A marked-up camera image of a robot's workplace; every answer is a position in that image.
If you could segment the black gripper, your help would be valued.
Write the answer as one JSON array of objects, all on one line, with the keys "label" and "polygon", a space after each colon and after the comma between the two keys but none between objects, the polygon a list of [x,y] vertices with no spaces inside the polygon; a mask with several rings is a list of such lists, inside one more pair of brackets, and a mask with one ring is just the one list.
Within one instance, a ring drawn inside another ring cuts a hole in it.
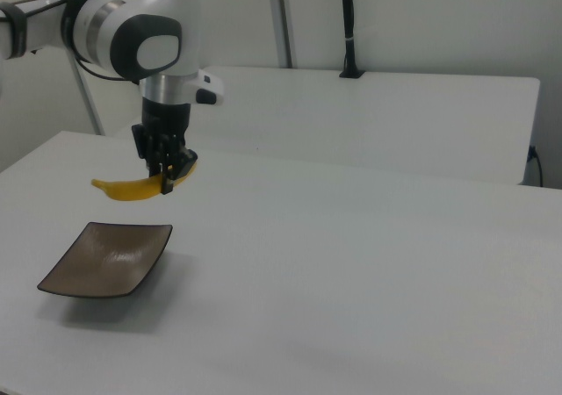
[{"label": "black gripper", "polygon": [[194,168],[198,155],[185,148],[190,104],[161,104],[142,99],[141,121],[131,127],[138,156],[148,176],[162,173],[161,193],[169,194]]}]

